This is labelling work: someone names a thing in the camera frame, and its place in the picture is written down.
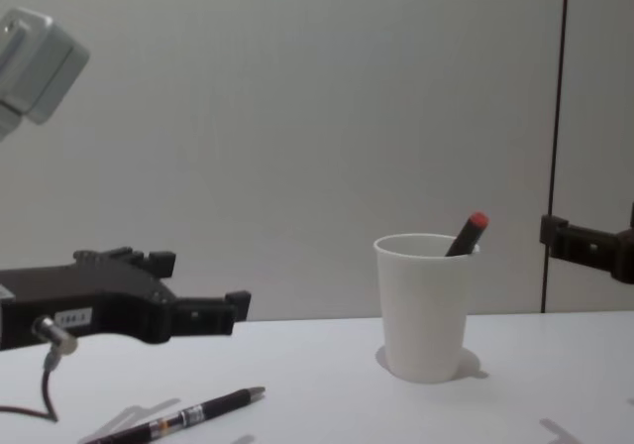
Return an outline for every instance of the paper cup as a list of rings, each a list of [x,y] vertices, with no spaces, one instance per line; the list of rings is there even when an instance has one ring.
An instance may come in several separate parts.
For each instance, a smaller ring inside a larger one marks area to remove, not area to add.
[[[385,356],[391,372],[404,380],[440,383],[458,370],[479,247],[447,258],[453,241],[400,234],[374,243]]]

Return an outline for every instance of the red cap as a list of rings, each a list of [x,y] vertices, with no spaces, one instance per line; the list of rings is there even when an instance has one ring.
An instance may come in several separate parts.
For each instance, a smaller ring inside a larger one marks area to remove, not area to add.
[[[469,217],[469,220],[478,226],[479,229],[484,229],[488,226],[488,217],[484,213],[474,213]]]

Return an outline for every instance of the white device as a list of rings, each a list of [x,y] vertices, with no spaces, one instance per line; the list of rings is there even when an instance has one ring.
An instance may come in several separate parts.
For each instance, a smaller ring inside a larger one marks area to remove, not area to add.
[[[89,57],[53,18],[10,10],[0,20],[0,141],[23,117],[46,122]]]

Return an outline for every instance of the table surface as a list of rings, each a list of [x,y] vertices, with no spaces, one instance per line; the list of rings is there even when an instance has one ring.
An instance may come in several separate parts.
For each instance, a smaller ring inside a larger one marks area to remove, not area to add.
[[[253,322],[149,346],[81,339],[52,375],[60,423],[0,415],[2,442],[79,443],[240,388],[266,398],[164,444],[631,444],[634,312],[468,319],[457,378],[384,367],[379,319]],[[3,352],[0,401],[40,408],[44,346]]]

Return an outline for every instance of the vertical line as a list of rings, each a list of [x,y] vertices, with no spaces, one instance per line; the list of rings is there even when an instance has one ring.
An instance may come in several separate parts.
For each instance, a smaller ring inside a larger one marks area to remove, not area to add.
[[[557,165],[557,143],[559,141],[559,120],[562,106],[562,80],[564,78],[564,53],[566,50],[566,22],[568,20],[568,0],[562,7],[562,28],[559,42],[559,68],[557,72],[557,101],[555,104],[555,129],[553,131],[553,151],[551,155],[551,180],[548,193],[548,214],[553,214],[553,198],[555,196],[555,166]],[[542,277],[542,313],[546,313],[546,294],[548,292],[548,246],[544,246],[544,276]]]

